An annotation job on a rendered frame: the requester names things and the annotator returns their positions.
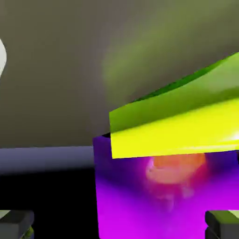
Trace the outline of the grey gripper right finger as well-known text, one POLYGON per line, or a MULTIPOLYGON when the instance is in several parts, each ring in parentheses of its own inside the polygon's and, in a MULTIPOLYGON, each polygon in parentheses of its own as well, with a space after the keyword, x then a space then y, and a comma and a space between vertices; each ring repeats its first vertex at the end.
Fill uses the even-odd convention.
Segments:
POLYGON ((239 239, 239 210, 205 212, 205 239, 239 239))

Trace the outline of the large magenta box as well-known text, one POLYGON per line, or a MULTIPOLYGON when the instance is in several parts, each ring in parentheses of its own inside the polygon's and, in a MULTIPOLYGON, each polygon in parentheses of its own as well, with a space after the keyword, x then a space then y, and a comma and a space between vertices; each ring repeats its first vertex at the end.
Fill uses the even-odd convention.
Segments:
POLYGON ((239 153, 112 158, 93 139, 100 239, 205 239, 204 215, 239 210, 239 153))

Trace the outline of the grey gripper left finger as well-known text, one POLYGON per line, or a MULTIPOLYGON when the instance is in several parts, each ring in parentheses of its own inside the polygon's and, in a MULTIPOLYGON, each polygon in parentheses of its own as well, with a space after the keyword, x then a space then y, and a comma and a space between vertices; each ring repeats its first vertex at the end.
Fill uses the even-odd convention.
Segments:
POLYGON ((0 239, 34 239, 35 215, 28 210, 0 210, 0 239))

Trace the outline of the small yellow-green cube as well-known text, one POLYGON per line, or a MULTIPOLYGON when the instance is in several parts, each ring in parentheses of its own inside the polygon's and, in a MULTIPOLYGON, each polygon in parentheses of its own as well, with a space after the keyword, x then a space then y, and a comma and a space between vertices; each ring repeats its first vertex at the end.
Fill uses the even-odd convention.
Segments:
POLYGON ((239 150, 239 52, 109 114, 113 158, 239 150))

